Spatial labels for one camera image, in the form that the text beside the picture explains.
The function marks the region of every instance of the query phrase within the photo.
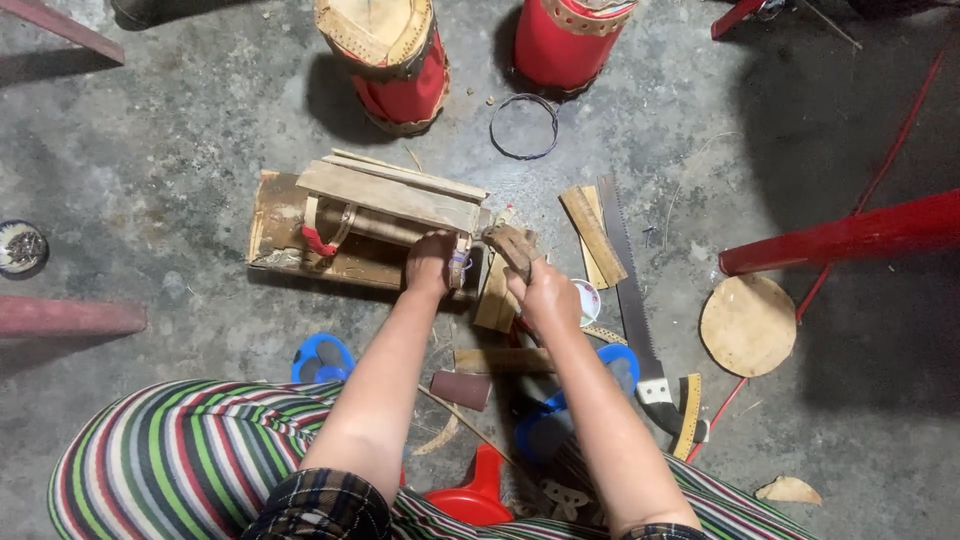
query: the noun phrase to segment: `wire ring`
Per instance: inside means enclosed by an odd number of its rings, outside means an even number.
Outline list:
[[[538,152],[536,154],[514,154],[513,152],[508,152],[502,146],[500,146],[500,143],[496,141],[496,136],[493,135],[493,122],[496,120],[497,113],[500,112],[501,109],[506,107],[508,103],[512,103],[514,101],[519,101],[519,100],[537,102],[541,104],[544,109],[547,109],[547,111],[550,112],[550,126],[553,128],[553,142],[550,143],[549,148],[547,148],[542,152]],[[557,133],[560,131],[560,119],[557,116],[559,110],[560,110],[559,107],[554,109],[553,106],[550,105],[550,102],[538,96],[537,94],[523,93],[523,94],[515,94],[513,96],[510,96],[509,98],[505,99],[503,103],[501,103],[500,106],[497,107],[496,110],[493,112],[493,117],[490,119],[490,142],[492,142],[493,146],[500,151],[500,154],[503,154],[504,156],[508,156],[515,160],[528,161],[528,160],[537,160],[539,158],[542,158],[543,156],[546,156],[547,154],[549,154],[550,151],[553,150],[555,146],[557,146]]]

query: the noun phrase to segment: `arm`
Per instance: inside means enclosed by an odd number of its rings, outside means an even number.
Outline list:
[[[300,470],[353,473],[393,504],[427,336],[447,291],[444,273],[455,240],[428,233],[411,249],[407,289],[360,356]]]
[[[654,523],[700,529],[653,436],[580,331],[576,287],[543,258],[532,270],[529,286],[508,270],[507,286],[556,365],[611,535]]]

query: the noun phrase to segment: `sandpaper roll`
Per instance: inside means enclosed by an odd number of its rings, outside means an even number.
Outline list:
[[[430,382],[430,393],[457,405],[483,411],[492,387],[490,376],[438,371]]]

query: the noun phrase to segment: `red wooden leg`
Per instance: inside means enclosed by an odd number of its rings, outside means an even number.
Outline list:
[[[801,263],[960,247],[960,189],[787,233],[720,254],[728,276]]]
[[[0,296],[0,338],[124,335],[146,328],[147,311],[136,304]]]
[[[728,12],[710,25],[710,37],[719,39],[734,24],[740,22],[747,15],[760,9],[764,0],[740,0]]]
[[[11,12],[40,28],[49,30],[60,37],[66,37],[74,43],[96,51],[117,63],[124,62],[123,47],[86,28],[63,13],[48,8],[39,0],[0,0],[0,10]]]

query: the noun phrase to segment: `saw blade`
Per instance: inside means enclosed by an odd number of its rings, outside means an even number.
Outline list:
[[[663,364],[654,351],[654,341],[643,307],[643,295],[640,293],[640,283],[636,278],[634,250],[627,234],[627,222],[623,216],[620,191],[613,174],[600,177],[599,191],[607,237],[627,270],[626,279],[616,286],[620,316],[623,318],[623,335],[627,338],[627,344],[636,354],[640,364],[640,380],[663,379]]]

